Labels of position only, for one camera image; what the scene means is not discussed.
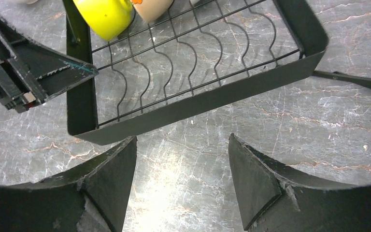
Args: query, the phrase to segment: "beige cup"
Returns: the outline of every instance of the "beige cup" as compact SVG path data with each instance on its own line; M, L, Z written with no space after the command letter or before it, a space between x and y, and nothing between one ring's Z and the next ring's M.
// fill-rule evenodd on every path
M151 23L168 10L174 0L131 0L137 13L146 22Z

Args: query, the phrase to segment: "gray marble surface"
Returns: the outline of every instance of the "gray marble surface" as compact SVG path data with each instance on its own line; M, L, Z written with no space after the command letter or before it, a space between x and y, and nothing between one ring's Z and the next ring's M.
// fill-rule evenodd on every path
M371 0L308 2L330 37L328 51L318 69L371 77ZM221 5L222 11L226 13L239 4L242 3L226 1ZM185 6L176 7L175 10L181 10ZM211 12L212 8L205 10L210 13L200 12L199 23L219 14L219 11ZM255 10L271 17L279 29L273 48L275 54L290 51L294 44L274 9L263 5ZM13 5L0 0L0 12L21 32L65 52L65 13L61 1ZM264 18L248 15L242 13L229 21L249 32L250 44L256 46L244 61L253 64L269 59L266 48L271 38L267 37L270 27ZM192 18L185 15L174 20L176 33L193 27L196 22ZM145 26L141 21L136 23L138 28ZM167 26L152 29L156 43L172 36ZM227 44L217 71L226 73L240 68L241 53L246 46L241 31L224 23L211 25L204 31L212 32ZM133 50L150 45L151 41L144 38L150 35L133 38ZM180 40L195 46L202 60L192 77L193 84L215 78L212 71L218 45L213 38L196 31ZM103 44L93 35L94 48ZM190 72L183 68L191 62L187 49L170 42L157 51L169 54L174 76L184 78ZM129 50L127 44L117 44L112 52L114 59L119 59ZM137 58L152 67L153 85L144 101L154 101L162 96L158 84L165 82L161 78L169 72L167 61L154 51ZM94 54L97 65L110 62L109 59L107 51ZM135 86L128 90L121 110L138 107L147 72L130 60L115 68L123 70L133 82L130 86ZM110 69L105 69L97 77L101 121L116 116L113 106L121 98L118 90L122 88L122 80L112 74ZM181 80L171 84L167 93L186 88ZM345 183L371 182L371 91L310 77L138 136L138 162L124 231L243 231L228 165L228 137L232 132L265 154L307 173ZM67 134L64 95L21 115L0 105L0 184L38 181L111 146L93 145Z

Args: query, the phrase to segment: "dish rack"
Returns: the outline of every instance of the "dish rack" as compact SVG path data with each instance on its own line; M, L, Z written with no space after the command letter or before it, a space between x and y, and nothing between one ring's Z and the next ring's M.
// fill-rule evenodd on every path
M175 0L112 42L63 2L68 55L100 72L67 92L68 131L99 145L305 79L328 45L306 0Z

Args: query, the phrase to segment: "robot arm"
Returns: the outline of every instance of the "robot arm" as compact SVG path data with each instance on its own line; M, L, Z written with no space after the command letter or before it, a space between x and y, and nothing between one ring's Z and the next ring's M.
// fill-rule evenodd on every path
M97 69L45 47L0 16L0 102L18 113L93 78Z

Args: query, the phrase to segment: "black metal dish rack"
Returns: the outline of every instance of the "black metal dish rack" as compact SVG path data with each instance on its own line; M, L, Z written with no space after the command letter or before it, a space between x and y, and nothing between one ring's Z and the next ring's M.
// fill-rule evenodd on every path
M305 0L236 1L236 7L227 13L224 11L223 3L220 0L202 0L195 6L190 4L184 7L183 5L182 9L185 10L176 12L173 9L177 2L179 1L175 1L166 15L154 24L136 29L132 22L128 30L123 32L115 41L101 47L92 48L90 29L81 18L72 0L64 0L68 22L68 55L90 63L95 62L100 72L112 69L115 78L120 78L123 86L121 90L123 94L120 96L120 100L116 100L117 104L113 109L110 109L112 112L116 111L116 115L104 122L99 122L95 88L95 81L101 77L96 77L68 91L68 130L71 135L99 145L106 145L123 140L131 135L139 135L158 129L176 121L305 79L312 75L328 45L328 37L323 27ZM259 6L269 6L270 4L273 4L279 16L274 16L267 12L257 12ZM218 16L211 17L203 22L200 15L207 14L208 7L210 9L216 8ZM269 43L266 44L268 48L268 54L265 56L268 58L266 61L256 60L256 62L252 62L247 60L247 57L249 57L246 56L247 53L252 52L252 47L257 46L257 44L250 44L250 35L246 28L241 26L240 23L229 20L233 16L240 14L249 15L252 18L261 17L263 20L268 21L269 27L267 30L272 33L272 36L268 40ZM195 22L195 26L187 28L185 31L178 31L178 28L174 25L175 21L185 15L188 15L189 20ZM278 28L281 28L280 25L277 27L274 23L276 19L279 19L286 26L289 32L287 34L290 34L292 43L295 45L295 48L286 50L282 52L283 54L278 54L278 52L273 50ZM237 59L239 61L239 69L234 69L233 72L228 74L223 74L224 70L219 70L219 64L226 59L224 58L224 50L227 48L227 45L223 44L221 39L210 28L210 26L214 27L215 23L218 22L228 24L230 27L236 28L236 30L239 29L239 36L246 38L246 43L242 44L245 48L241 49L240 57ZM165 25L164 27L170 30L170 36L166 36L162 41L154 41L152 30L162 25ZM133 40L141 33L147 33L150 36L143 36L143 38L147 39L151 44L150 46L144 46L139 51L135 51L136 47L133 46ZM216 43L216 50L219 51L219 56L212 61L214 67L213 78L202 83L195 83L192 80L192 76L201 75L201 72L197 71L196 67L204 60L197 55L196 44L191 44L187 40L182 39L191 33L199 33L199 35L210 38ZM114 58L115 53L112 50L123 43L126 46L127 54L124 55L120 52L117 54L119 58ZM173 67L173 62L177 60L167 55L167 52L158 50L167 43L178 43L178 45L187 46L190 54L192 54L191 56L194 57L194 64L191 64L187 71L188 74L185 75L186 77L183 77L183 82L187 84L187 88L179 89L173 93L168 93L167 86L180 81L176 79L176 74L173 74L176 71ZM110 58L102 64L97 64L94 61L94 57L96 57L96 53L102 52L108 52ZM162 87L161 97L156 97L148 102L144 100L144 95L152 88L150 86L152 82L150 66L138 59L145 52L154 52L156 55L160 55L168 66L168 77L164 77L166 81ZM123 73L123 69L116 68L116 65L128 60L147 72L148 83L145 89L137 94L139 96L135 96L139 105L137 104L130 110L123 112L122 102L124 98L128 97L128 88L131 85L128 84L128 78Z

